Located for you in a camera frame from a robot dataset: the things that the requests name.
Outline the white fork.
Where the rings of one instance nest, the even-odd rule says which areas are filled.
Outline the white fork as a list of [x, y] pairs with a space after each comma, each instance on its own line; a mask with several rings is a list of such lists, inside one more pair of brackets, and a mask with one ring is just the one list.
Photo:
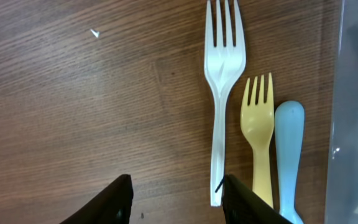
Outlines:
[[226, 148], [226, 105], [231, 89], [246, 67], [246, 41], [241, 12], [233, 1], [234, 24], [232, 33], [229, 2], [225, 0], [225, 20], [221, 5], [216, 1], [216, 23], [213, 24], [212, 3], [206, 4], [204, 36], [204, 75], [214, 99], [214, 127], [211, 150], [210, 205], [222, 204]]

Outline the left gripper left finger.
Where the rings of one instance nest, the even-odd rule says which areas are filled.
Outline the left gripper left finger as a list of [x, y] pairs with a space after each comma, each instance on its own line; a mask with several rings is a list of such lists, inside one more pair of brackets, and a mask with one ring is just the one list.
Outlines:
[[129, 224], [134, 191], [122, 174], [61, 224]]

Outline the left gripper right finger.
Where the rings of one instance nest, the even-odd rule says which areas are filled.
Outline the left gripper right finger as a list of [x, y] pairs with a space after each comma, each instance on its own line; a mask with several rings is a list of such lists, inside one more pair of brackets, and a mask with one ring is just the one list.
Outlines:
[[224, 190], [226, 224], [291, 224], [232, 174], [225, 174], [215, 192]]

